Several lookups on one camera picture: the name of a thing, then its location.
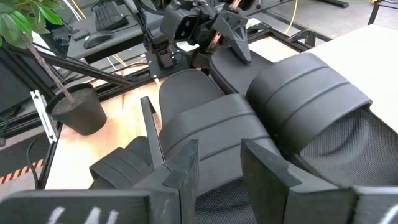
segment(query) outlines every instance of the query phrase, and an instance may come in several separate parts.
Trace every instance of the black mesh fabric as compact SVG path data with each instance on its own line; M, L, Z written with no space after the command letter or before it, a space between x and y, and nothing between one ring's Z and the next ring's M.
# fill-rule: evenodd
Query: black mesh fabric
M198 197L195 223L256 224L243 179L231 181Z
M397 134L368 109L333 123L300 155L335 184L398 185Z

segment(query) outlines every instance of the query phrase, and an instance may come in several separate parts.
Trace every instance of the soil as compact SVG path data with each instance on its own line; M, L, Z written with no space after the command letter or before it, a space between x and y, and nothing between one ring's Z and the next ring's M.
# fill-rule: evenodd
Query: soil
M87 97L91 95L92 91L93 90L90 88L85 88L85 89L74 91L71 94L75 99L75 103L73 105L71 105L69 103L69 101L67 100L67 98L64 97L54 106L54 109L52 110L52 114L62 114L62 113L73 110L78 105L80 105L82 102L84 102L87 99Z

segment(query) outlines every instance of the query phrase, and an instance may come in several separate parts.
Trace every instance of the computer keyboard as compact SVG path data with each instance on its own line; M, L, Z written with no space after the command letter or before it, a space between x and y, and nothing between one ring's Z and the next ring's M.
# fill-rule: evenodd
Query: computer keyboard
M114 30L129 23L126 16L119 11L115 2L104 2L94 11L97 31Z

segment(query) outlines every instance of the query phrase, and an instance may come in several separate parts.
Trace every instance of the orange and black striped tape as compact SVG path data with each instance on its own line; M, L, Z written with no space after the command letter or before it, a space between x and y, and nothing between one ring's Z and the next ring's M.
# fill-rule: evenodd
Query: orange and black striped tape
M35 167L35 169L41 167L42 165L43 165L43 159L33 163L33 167ZM5 184L5 183L9 182L10 180L13 180L13 179L21 176L22 174L28 173L29 171L30 171L29 166L25 166L22 169L15 170L15 172L9 173L8 175L5 175L4 177L0 177L0 184Z

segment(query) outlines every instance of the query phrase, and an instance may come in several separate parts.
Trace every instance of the black plant pot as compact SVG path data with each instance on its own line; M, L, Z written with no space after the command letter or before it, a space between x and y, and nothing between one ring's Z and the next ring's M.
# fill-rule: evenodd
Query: black plant pot
M78 90L86 90L84 96L79 96ZM78 98L76 105L62 113L54 108L65 97L62 92L49 101L45 111L57 121L66 124L81 135L89 135L100 130L105 122L106 115L92 85L83 83L68 88L74 98Z

